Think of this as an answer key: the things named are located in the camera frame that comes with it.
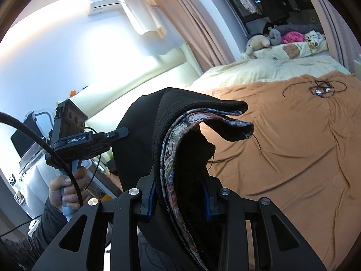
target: white air conditioner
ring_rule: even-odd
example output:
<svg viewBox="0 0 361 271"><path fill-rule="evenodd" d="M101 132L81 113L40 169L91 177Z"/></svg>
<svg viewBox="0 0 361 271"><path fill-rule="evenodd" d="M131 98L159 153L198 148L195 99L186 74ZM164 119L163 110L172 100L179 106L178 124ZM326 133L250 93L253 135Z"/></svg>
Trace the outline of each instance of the white air conditioner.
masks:
<svg viewBox="0 0 361 271"><path fill-rule="evenodd" d="M119 0L89 0L89 15L104 11L119 9L122 7Z"/></svg>

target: hand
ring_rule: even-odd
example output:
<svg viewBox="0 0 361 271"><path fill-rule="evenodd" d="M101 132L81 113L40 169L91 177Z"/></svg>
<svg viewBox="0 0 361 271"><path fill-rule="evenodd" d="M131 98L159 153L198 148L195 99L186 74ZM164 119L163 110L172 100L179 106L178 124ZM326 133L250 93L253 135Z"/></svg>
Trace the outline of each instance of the hand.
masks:
<svg viewBox="0 0 361 271"><path fill-rule="evenodd" d="M88 197L88 193L84 190L87 186L87 181L84 176L86 175L87 170L84 167L80 167L76 170L73 175L78 182L79 188L82 191L82 198L85 201ZM64 196L63 201L66 202L66 205L74 210L79 210L79 200L76 195L75 187L73 186L70 178L68 176L60 175L54 178L50 182L49 186L49 200L50 203L57 208L60 212L62 212L62 200L61 200L61 192L60 189L64 188Z"/></svg>

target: orange blanket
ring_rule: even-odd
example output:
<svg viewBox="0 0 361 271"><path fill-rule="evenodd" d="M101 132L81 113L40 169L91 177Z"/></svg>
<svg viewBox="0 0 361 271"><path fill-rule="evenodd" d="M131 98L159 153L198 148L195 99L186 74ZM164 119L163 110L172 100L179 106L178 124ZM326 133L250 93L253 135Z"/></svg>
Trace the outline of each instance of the orange blanket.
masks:
<svg viewBox="0 0 361 271"><path fill-rule="evenodd" d="M309 75L203 91L246 101L240 119L254 123L261 149L254 137L232 143L201 130L216 146L210 174L242 197L271 198L334 270L361 231L361 82L338 71L317 80L332 85L318 88L323 98Z"/></svg>

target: screw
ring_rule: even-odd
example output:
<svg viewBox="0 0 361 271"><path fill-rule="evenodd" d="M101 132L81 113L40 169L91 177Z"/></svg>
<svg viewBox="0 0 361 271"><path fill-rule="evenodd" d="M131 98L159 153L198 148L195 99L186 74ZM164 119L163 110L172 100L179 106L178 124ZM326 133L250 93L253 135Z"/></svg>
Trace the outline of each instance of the screw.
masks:
<svg viewBox="0 0 361 271"><path fill-rule="evenodd" d="M261 199L261 204L268 206L271 203L271 201L268 198L262 198Z"/></svg>
<svg viewBox="0 0 361 271"><path fill-rule="evenodd" d="M129 190L129 194L130 195L137 195L139 193L139 189L137 189L136 187L132 188Z"/></svg>
<svg viewBox="0 0 361 271"><path fill-rule="evenodd" d="M96 204L98 204L98 199L97 198L91 198L88 201L88 205L90 205L90 206L95 206Z"/></svg>
<svg viewBox="0 0 361 271"><path fill-rule="evenodd" d="M231 191L228 188L224 187L220 189L220 193L221 195L229 195Z"/></svg>

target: light blue handle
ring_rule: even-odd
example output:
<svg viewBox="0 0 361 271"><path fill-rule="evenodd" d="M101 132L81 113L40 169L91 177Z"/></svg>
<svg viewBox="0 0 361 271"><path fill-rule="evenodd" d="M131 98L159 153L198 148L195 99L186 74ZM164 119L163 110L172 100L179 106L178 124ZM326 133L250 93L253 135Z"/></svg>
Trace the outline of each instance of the light blue handle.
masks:
<svg viewBox="0 0 361 271"><path fill-rule="evenodd" d="M74 161L72 161L72 168L71 168L71 172L72 172L72 174L77 170L77 169L79 169L80 168L80 166L82 165L82 161L81 160L74 160ZM67 176L67 174L63 171L63 169L62 168L60 168L60 173L62 174L62 175L65 175L65 176ZM64 188L62 187L61 188L61 201L62 201L62 203L63 203L63 215L66 217L66 220L70 220L72 217L73 217L73 215L76 213L76 210L74 210L74 209L70 209L69 207L67 207L67 205L66 205L66 202L63 202L63 196L64 196Z"/></svg>

